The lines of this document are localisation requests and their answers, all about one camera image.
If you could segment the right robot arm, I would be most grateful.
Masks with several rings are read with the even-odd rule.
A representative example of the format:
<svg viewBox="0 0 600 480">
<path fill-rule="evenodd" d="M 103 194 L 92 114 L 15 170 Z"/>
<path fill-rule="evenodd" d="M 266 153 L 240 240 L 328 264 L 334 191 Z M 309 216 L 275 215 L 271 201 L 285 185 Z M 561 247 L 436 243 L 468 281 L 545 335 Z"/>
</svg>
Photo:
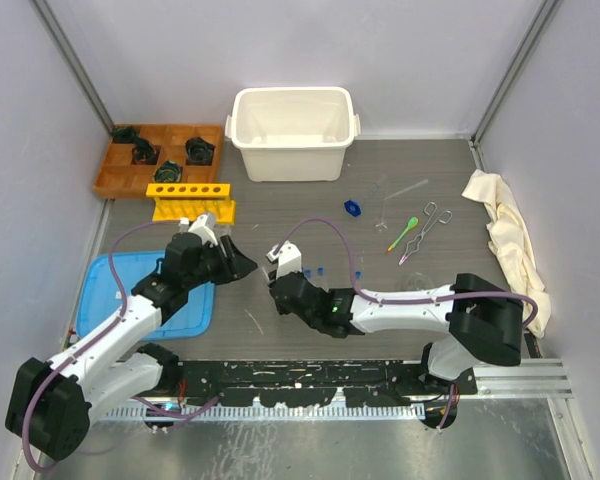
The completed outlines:
<svg viewBox="0 0 600 480">
<path fill-rule="evenodd" d="M 479 276 L 462 273 L 455 282 L 411 292 L 353 288 L 324 290 L 301 271 L 267 275 L 281 315 L 293 314 L 334 338 L 380 331 L 422 331 L 443 337 L 423 348 L 418 379 L 439 394 L 480 363 L 521 363 L 523 304 Z"/>
</svg>

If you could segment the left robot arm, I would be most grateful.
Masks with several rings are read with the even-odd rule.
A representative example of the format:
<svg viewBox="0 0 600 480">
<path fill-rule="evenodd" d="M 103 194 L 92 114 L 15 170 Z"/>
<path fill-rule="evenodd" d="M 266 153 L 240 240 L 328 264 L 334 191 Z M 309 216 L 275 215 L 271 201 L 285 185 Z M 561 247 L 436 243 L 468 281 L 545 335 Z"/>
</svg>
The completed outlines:
<svg viewBox="0 0 600 480">
<path fill-rule="evenodd" d="M 190 291 L 241 280 L 256 268 L 228 235 L 174 235 L 107 320 L 51 359 L 31 357 L 19 367 L 6 428 L 20 437 L 25 454 L 37 449 L 61 461 L 116 403 L 148 390 L 171 395 L 180 384 L 176 355 L 149 344 L 124 363 L 119 358 L 184 307 Z"/>
</svg>

